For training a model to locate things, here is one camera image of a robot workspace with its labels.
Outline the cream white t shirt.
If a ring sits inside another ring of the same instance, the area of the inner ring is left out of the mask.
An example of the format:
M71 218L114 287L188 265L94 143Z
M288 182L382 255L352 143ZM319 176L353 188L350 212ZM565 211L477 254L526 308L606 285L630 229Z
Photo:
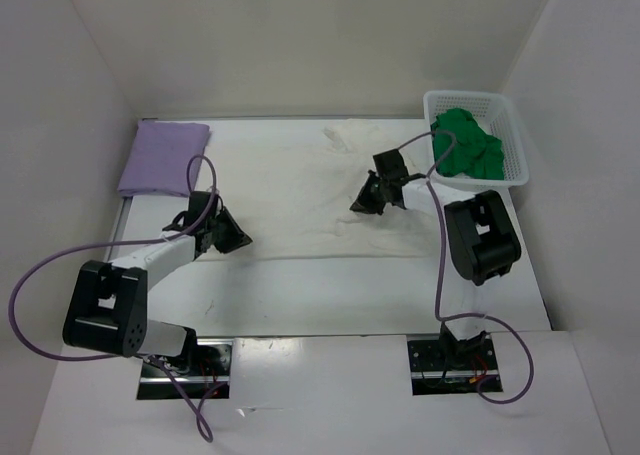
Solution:
M304 129L287 141L281 130L223 139L205 149L200 189L216 187L252 241L229 259L431 257L439 249L433 215L388 206L367 215L350 207L373 170L374 155L404 136L378 122L349 119Z

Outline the purple t shirt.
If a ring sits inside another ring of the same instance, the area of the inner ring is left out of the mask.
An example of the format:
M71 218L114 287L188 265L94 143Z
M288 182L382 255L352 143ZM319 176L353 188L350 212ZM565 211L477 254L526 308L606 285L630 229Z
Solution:
M188 163L204 154L209 138L210 128L205 124L139 121L118 194L187 197L187 175L195 181L201 160L192 163L190 172Z

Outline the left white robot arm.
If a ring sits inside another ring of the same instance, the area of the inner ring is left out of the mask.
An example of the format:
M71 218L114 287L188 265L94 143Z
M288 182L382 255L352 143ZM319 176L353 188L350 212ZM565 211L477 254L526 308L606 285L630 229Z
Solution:
M158 243L82 265L63 325L64 343L124 358L163 358L175 373L191 373L200 360L195 330L150 319L149 292L211 248L229 254L251 243L219 195L192 192L188 208L163 229Z

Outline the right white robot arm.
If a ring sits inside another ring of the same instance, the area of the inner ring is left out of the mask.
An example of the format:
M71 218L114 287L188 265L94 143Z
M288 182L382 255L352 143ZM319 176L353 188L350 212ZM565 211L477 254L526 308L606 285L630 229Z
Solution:
M444 205L441 195L452 189L435 185L429 173L411 175L399 150L376 154L373 162L375 168L368 172L350 210L381 215L392 205L437 217L440 249L434 314L440 322L438 352L446 366L460 368L482 347L486 331L475 326L471 332L460 333L453 331L451 324L488 316L477 310L441 313L446 263L450 261L456 273L474 288L510 272L521 258L522 248L504 202L498 192L488 190Z

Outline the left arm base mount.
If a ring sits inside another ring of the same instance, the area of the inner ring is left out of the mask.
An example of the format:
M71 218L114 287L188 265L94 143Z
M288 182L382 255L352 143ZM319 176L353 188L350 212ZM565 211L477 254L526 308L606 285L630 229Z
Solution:
M191 400L199 400L209 391L209 398L228 399L233 348L232 339L200 338L190 359L158 356L158 360ZM170 378L153 363L144 361L136 399L155 401L180 398Z

